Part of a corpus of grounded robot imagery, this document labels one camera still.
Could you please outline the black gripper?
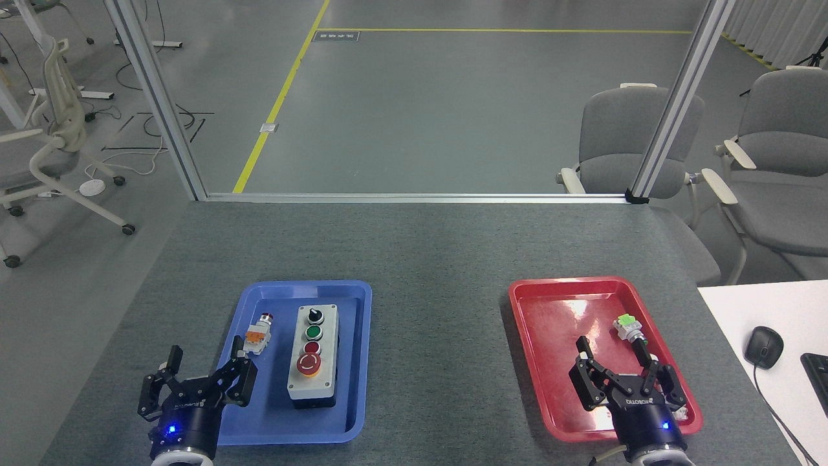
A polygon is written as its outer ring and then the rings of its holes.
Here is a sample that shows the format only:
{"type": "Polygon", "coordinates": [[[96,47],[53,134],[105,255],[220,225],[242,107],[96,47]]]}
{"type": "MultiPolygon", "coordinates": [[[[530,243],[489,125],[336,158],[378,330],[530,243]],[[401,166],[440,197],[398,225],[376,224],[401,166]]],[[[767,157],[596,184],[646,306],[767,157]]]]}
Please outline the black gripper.
{"type": "Polygon", "coordinates": [[[662,363],[647,348],[647,340],[631,343],[644,378],[639,396],[629,396],[619,375],[594,359],[586,336],[578,337],[578,356],[569,371],[570,380],[586,411],[608,401],[618,442],[626,447],[624,456],[630,464],[687,464],[687,444],[673,413],[686,404],[677,372],[662,363]],[[659,383],[662,394],[656,392],[659,383]]]}
{"type": "Polygon", "coordinates": [[[172,345],[168,360],[142,379],[136,412],[147,422],[160,418],[149,433],[152,460],[172,451],[192,451],[214,460],[224,405],[246,407],[252,398],[257,366],[246,352],[236,352],[203,381],[179,383],[183,354],[181,347],[172,345]],[[160,407],[164,386],[171,394],[160,407]]]}

